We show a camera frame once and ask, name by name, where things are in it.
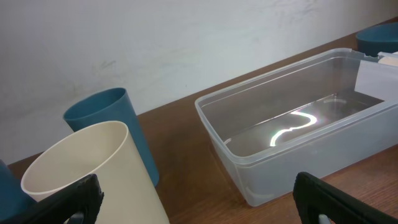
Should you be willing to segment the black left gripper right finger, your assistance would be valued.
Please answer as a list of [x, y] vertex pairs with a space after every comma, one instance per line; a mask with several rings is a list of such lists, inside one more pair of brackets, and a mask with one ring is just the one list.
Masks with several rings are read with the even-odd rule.
[[397, 224], [397, 219], [309, 174], [299, 172], [293, 190], [302, 223], [320, 223], [320, 215], [334, 223]]

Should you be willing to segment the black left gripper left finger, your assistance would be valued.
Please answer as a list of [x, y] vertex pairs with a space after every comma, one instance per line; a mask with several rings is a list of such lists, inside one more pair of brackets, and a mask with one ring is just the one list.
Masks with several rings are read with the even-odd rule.
[[92, 224], [104, 199], [97, 175], [89, 174], [1, 224]]

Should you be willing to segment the blue bowl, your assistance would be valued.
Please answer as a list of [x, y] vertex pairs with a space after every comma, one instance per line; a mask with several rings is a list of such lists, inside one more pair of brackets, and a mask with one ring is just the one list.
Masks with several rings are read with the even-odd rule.
[[358, 51], [376, 57], [379, 52], [397, 52], [397, 23], [367, 28], [356, 34]]

